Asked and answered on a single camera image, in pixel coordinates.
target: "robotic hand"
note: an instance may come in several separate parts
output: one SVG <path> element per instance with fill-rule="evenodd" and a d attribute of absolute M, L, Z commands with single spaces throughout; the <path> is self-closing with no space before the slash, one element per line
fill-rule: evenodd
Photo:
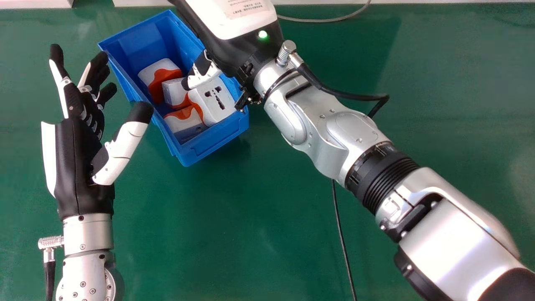
<path fill-rule="evenodd" d="M 261 99 L 286 142 L 351 191 L 376 217 L 378 228 L 399 244 L 394 262 L 424 299 L 535 299 L 535 274 L 518 260 L 518 249 L 503 225 L 379 131 L 371 117 L 386 96 L 366 97 L 323 85 L 296 45 L 284 41 L 269 0 L 170 2 L 206 46 L 195 62 L 204 67 L 194 66 L 191 74 L 217 74 L 215 66 L 242 85 L 238 104 Z M 196 85 L 199 78 L 186 80 Z M 379 103 L 366 115 L 336 97 Z"/>
<path fill-rule="evenodd" d="M 54 249 L 64 247 L 63 278 L 57 301 L 120 300 L 122 279 L 115 269 L 111 216 L 115 188 L 152 117 L 153 107 L 138 102 L 125 123 L 104 147 L 103 109 L 117 88 L 100 85 L 110 74 L 108 56 L 100 52 L 84 70 L 76 86 L 63 66 L 59 45 L 50 47 L 50 70 L 58 87 L 65 119 L 41 123 L 47 187 L 58 201 L 63 235 L 39 239 L 43 250 L 46 300 L 52 300 Z"/>

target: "white cable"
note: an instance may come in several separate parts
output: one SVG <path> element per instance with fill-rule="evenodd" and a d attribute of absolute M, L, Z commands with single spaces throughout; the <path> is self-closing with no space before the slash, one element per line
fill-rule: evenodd
<path fill-rule="evenodd" d="M 281 15 L 277 15 L 277 17 L 279 17 L 279 19 L 282 19 L 282 20 L 288 20 L 288 21 L 293 21 L 293 22 L 301 22 L 301 23 L 332 23 L 332 22 L 339 22 L 339 21 L 344 21 L 344 20 L 347 20 L 347 19 L 351 19 L 353 17 L 355 17 L 356 15 L 360 14 L 361 12 L 363 12 L 365 9 L 368 8 L 368 6 L 370 5 L 370 2 L 371 0 L 368 0 L 366 2 L 366 4 L 364 4 L 360 9 L 358 9 L 357 11 L 354 11 L 348 15 L 345 15 L 345 16 L 342 16 L 342 17 L 337 17 L 337 18 L 332 18 L 332 19 L 300 19 L 300 18 L 292 18 L 292 17 L 287 17 L 287 16 L 281 16 Z"/>

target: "green light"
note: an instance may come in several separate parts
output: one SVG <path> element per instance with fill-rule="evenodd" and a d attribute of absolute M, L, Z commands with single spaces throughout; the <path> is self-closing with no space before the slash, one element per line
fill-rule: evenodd
<path fill-rule="evenodd" d="M 267 35 L 268 35 L 268 33 L 267 33 L 266 31 L 259 31 L 259 32 L 258 32 L 258 37 L 259 37 L 260 39 L 262 39 L 262 40 L 267 39 L 267 38 L 268 38 Z"/>

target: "screw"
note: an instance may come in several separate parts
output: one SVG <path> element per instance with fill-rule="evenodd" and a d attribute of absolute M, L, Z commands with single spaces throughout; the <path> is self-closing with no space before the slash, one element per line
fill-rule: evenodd
<path fill-rule="evenodd" d="M 288 65 L 288 57 L 295 50 L 297 50 L 297 45 L 293 41 L 284 41 L 280 47 L 279 55 L 277 56 L 277 65 L 281 67 Z"/>

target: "green surface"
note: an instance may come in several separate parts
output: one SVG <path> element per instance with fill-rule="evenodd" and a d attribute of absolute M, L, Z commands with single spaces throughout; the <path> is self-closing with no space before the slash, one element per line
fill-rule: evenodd
<path fill-rule="evenodd" d="M 164 9 L 79 0 L 73 10 L 0 11 L 0 300 L 43 299 L 37 239 L 62 229 L 40 146 L 39 122 L 62 117 L 48 45 L 63 46 L 77 80 L 98 41 Z M 535 5 L 376 5 L 342 23 L 281 24 L 326 83 L 389 92 L 381 130 L 496 215 L 535 268 Z M 129 108 L 120 91 L 106 106 L 105 138 Z M 329 181 L 261 107 L 248 132 L 190 168 L 150 126 L 116 187 L 127 301 L 350 299 Z M 360 300 L 418 299 L 393 265 L 395 245 L 339 195 Z"/>

